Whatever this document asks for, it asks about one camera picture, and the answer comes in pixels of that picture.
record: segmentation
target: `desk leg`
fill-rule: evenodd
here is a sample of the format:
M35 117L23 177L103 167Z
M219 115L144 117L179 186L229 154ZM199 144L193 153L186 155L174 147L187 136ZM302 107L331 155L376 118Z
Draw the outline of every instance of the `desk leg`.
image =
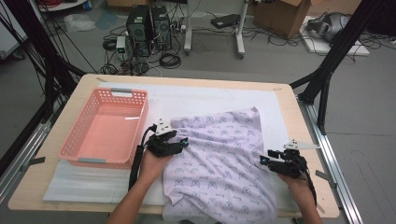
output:
M238 46L238 55L241 59L245 57L245 47L244 40L242 37L242 30L244 29L245 17L248 11L248 0L244 0L244 6L242 7L241 20L239 21L239 26L236 29L236 45Z
M187 56L190 55L191 40L192 40L192 25L191 25L191 4L190 0L187 0L187 21L186 21L186 36L184 38L184 52Z

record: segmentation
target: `lavender cloth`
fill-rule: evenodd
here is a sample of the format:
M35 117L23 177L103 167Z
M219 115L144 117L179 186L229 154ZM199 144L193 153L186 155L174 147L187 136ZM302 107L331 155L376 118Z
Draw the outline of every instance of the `lavender cloth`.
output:
M254 161L263 154L257 108L175 118L174 141L189 137L163 173L163 218L194 223L275 223L276 196L268 172Z

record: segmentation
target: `person's right arm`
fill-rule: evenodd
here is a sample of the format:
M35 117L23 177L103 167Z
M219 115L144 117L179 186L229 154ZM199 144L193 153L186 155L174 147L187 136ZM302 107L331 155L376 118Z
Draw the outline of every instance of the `person's right arm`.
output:
M315 206L314 196L306 180L293 179L280 174L278 176L289 186L291 195L300 208L304 224L321 224L322 220Z

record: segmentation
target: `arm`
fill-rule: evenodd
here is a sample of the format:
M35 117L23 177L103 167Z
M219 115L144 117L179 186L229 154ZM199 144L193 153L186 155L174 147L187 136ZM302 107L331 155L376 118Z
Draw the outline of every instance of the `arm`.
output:
M170 157L156 157L149 150L146 150L140 165L140 175L134 186L128 191L125 197L117 205L106 224L132 224L136 219L140 205L145 198L151 184L163 172L165 164L172 159Z
M308 187L308 183L303 179L293 179L280 174L278 174L278 176L289 186L291 195L303 215L304 223L322 223L317 207L315 206L314 196Z

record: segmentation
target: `plastic bag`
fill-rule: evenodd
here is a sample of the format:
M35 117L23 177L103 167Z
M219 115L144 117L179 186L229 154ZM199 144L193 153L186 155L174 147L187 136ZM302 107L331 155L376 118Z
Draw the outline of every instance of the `plastic bag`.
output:
M95 23L88 15L72 14L64 17L64 23L68 33L77 31L90 31L95 28Z

